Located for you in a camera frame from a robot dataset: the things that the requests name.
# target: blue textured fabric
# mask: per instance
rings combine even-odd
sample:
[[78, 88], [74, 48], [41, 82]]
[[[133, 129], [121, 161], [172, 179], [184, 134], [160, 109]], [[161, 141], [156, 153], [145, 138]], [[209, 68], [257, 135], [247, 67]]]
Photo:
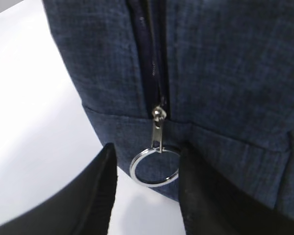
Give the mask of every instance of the blue textured fabric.
[[[171, 119], [227, 179], [294, 218], [294, 0], [168, 0]], [[44, 0], [51, 33], [100, 141], [120, 167], [149, 147], [138, 52], [125, 0]], [[139, 174], [168, 175], [153, 158]], [[155, 189], [177, 200], [177, 182]]]

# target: white surface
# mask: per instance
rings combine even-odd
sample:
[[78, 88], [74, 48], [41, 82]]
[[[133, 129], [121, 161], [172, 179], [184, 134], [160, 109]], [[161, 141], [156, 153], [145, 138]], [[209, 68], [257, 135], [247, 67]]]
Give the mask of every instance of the white surface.
[[[100, 151], [38, 0], [0, 14], [0, 224], [40, 204]], [[110, 235], [183, 235], [178, 204], [119, 172]]]

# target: metal zipper pull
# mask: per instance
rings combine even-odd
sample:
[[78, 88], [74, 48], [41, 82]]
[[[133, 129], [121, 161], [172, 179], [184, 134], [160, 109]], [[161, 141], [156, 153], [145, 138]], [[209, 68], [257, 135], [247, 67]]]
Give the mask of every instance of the metal zipper pull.
[[166, 111], [164, 111], [160, 106], [157, 106], [152, 110], [153, 115], [153, 128], [152, 128], [152, 139], [151, 148], [157, 149], [157, 152], [162, 153], [162, 131], [163, 123], [167, 117]]
[[178, 178], [178, 169], [170, 176], [157, 181], [149, 181], [139, 178], [136, 175], [136, 168], [138, 164], [146, 157], [154, 154], [154, 153], [171, 153], [177, 156], [180, 156], [180, 150], [176, 149], [172, 146], [164, 146], [162, 145], [162, 132], [163, 132], [163, 123], [167, 117], [166, 111], [160, 106], [155, 107], [152, 110], [153, 115], [153, 124], [152, 124], [152, 140], [151, 140], [151, 148], [145, 149], [139, 154], [137, 154], [129, 167], [129, 173], [131, 178], [142, 186], [146, 186], [149, 188], [160, 187], [167, 184], [170, 184], [174, 180]]

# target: zipper pull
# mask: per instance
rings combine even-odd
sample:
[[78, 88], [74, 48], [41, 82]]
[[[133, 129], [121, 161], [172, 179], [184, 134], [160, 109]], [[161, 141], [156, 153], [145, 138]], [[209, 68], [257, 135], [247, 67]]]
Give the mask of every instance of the zipper pull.
[[152, 115], [153, 115], [153, 128], [152, 128], [151, 148], [157, 149], [158, 153], [162, 153], [163, 122], [167, 117], [167, 113], [160, 106], [157, 106], [152, 110]]

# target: key ring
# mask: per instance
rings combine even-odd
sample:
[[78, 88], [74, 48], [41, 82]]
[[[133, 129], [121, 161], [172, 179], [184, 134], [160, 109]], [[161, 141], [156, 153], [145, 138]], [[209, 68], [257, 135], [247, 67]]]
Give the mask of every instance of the key ring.
[[135, 156], [135, 158], [133, 159], [133, 161], [130, 165], [131, 178], [136, 183], [138, 183], [142, 186], [145, 186], [145, 187], [149, 187], [149, 188], [155, 188], [155, 187], [167, 185], [167, 184], [170, 184], [171, 182], [173, 182], [174, 180], [176, 180], [178, 178], [178, 169], [171, 176], [169, 176], [163, 180], [160, 180], [160, 181], [147, 181], [147, 180], [143, 180], [143, 179], [140, 179], [139, 177], [137, 177], [136, 168], [137, 168], [139, 162], [153, 153], [162, 153], [162, 152], [169, 152], [169, 153], [173, 153], [177, 156], [180, 156], [180, 151], [174, 147], [171, 147], [171, 146], [163, 146], [162, 151], [160, 151], [160, 148], [145, 149], [144, 151], [140, 152], [138, 155]]

